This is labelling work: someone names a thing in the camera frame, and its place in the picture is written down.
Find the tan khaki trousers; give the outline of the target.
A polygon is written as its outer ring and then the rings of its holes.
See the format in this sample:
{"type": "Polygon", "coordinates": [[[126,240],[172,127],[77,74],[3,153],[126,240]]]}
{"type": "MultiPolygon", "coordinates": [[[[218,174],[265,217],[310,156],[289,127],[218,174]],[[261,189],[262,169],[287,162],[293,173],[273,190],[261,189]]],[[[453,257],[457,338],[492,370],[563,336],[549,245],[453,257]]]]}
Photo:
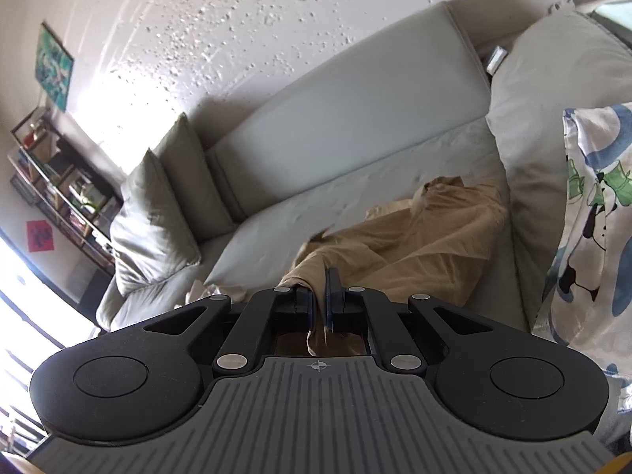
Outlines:
{"type": "Polygon", "coordinates": [[[467,186],[459,177],[439,177],[410,199],[376,205],[355,226],[313,235],[281,280],[284,287],[302,286],[316,297],[308,353],[364,351],[358,335],[325,327],[325,272],[330,267],[337,269],[343,286],[375,289],[395,303],[425,293],[462,307],[489,265],[507,218],[495,184],[467,186]]]}

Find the white grey garment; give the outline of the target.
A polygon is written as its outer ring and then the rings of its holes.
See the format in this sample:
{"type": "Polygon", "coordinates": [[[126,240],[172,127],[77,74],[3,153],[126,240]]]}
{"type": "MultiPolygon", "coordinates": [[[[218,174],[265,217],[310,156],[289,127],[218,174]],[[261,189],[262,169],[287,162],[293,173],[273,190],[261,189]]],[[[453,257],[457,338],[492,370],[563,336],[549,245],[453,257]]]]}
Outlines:
{"type": "Polygon", "coordinates": [[[240,286],[218,286],[215,284],[204,285],[196,279],[185,296],[185,305],[203,300],[213,295],[227,295],[232,303],[242,303],[246,299],[247,292],[240,286]]]}

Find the front grey back pillow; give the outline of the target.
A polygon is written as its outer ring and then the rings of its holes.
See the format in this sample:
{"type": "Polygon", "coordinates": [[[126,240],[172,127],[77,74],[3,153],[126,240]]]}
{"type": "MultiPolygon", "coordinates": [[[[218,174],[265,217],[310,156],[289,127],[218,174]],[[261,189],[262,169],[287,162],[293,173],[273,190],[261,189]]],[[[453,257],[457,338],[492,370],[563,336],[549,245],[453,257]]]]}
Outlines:
{"type": "Polygon", "coordinates": [[[200,263],[192,231],[152,151],[145,153],[124,181],[121,193],[123,204],[110,226],[121,295],[158,284],[200,263]]]}

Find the grey pillow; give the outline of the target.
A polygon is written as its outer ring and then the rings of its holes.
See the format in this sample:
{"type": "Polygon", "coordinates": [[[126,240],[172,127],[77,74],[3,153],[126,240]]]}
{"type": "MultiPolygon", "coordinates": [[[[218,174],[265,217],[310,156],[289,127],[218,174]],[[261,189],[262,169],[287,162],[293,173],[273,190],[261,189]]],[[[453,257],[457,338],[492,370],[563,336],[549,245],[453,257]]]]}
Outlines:
{"type": "Polygon", "coordinates": [[[121,295],[158,284],[200,263],[192,231],[152,151],[145,153],[124,181],[121,193],[123,204],[110,226],[121,295]]]}
{"type": "Polygon", "coordinates": [[[153,149],[197,242],[236,229],[207,165],[200,139],[181,113],[153,149]]]}

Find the rear grey back pillow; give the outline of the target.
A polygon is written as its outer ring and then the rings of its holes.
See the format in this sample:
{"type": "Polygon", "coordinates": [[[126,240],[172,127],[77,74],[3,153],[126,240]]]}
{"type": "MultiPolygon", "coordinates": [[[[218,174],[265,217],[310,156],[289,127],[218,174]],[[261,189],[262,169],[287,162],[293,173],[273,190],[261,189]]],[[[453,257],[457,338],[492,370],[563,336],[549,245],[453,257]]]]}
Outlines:
{"type": "Polygon", "coordinates": [[[200,139],[181,113],[153,149],[197,242],[236,229],[207,165],[200,139]]]}

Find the grey green sofa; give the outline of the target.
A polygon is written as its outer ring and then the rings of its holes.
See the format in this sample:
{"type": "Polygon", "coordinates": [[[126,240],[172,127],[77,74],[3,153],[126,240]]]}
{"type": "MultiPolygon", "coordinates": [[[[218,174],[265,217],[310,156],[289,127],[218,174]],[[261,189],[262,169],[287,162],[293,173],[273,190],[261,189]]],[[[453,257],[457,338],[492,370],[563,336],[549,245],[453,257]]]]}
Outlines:
{"type": "Polygon", "coordinates": [[[236,229],[206,242],[194,237],[200,263],[158,284],[123,296],[115,278],[98,324],[112,332],[164,314],[196,279],[247,295],[274,286],[315,233],[355,225],[374,205],[443,176],[497,182],[510,220],[467,305],[529,329],[537,314],[528,317],[523,303],[510,190],[486,121],[494,75],[445,3],[325,62],[203,147],[236,229]]]}

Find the blue green patterned white cloth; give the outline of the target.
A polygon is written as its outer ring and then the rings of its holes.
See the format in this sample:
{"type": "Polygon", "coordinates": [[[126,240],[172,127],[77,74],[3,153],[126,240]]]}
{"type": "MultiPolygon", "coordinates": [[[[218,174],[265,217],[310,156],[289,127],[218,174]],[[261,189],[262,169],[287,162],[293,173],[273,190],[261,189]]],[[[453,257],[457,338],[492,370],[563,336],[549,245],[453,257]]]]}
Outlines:
{"type": "Polygon", "coordinates": [[[631,106],[562,117],[566,209],[532,331],[631,377],[631,106]]]}

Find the wooden bookshelf with books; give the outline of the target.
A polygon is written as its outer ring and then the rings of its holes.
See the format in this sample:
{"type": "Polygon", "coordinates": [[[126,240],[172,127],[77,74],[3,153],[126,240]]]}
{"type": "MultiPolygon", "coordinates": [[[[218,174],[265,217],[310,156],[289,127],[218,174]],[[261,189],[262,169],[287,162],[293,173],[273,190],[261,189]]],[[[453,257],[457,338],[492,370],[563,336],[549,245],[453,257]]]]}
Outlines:
{"type": "Polygon", "coordinates": [[[9,163],[17,187],[54,227],[107,275],[115,271],[110,226],[122,201],[57,131],[45,107],[11,131],[9,163]]]}

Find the small silver box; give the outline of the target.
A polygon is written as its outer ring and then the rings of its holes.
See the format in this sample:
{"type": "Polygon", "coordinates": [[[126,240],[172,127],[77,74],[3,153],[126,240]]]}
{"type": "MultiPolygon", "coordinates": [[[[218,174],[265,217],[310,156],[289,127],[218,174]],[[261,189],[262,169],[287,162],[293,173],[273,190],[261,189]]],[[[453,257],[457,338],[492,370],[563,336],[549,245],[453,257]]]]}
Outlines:
{"type": "Polygon", "coordinates": [[[491,76],[494,75],[508,54],[509,52],[504,47],[495,46],[485,60],[485,72],[491,76]]]}

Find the large grey floor cushion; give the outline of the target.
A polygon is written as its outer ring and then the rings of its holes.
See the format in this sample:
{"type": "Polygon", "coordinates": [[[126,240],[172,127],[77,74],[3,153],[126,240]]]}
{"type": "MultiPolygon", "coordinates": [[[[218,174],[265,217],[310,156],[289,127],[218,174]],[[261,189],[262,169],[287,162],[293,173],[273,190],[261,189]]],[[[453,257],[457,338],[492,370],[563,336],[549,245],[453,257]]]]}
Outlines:
{"type": "Polygon", "coordinates": [[[597,21],[558,10],[529,27],[492,80],[487,124],[510,190],[517,274],[528,317],[542,302],[566,205],[562,114],[631,99],[631,51],[597,21]]]}

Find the red diamond wall decoration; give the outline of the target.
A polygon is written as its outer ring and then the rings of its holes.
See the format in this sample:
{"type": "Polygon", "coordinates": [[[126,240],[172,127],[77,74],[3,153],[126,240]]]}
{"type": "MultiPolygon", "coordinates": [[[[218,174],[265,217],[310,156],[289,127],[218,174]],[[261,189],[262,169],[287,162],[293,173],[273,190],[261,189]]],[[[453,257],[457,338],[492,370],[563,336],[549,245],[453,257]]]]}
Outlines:
{"type": "Polygon", "coordinates": [[[46,219],[26,223],[28,252],[52,252],[55,249],[54,231],[46,219]]]}

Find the teal wall painting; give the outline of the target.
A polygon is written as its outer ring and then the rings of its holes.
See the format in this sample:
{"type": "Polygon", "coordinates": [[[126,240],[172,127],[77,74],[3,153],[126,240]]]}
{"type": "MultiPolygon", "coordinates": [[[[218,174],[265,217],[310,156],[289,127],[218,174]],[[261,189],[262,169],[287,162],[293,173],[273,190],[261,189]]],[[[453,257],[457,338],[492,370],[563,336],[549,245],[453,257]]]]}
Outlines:
{"type": "Polygon", "coordinates": [[[65,112],[68,107],[74,58],[45,21],[39,26],[34,76],[47,98],[65,112]]]}

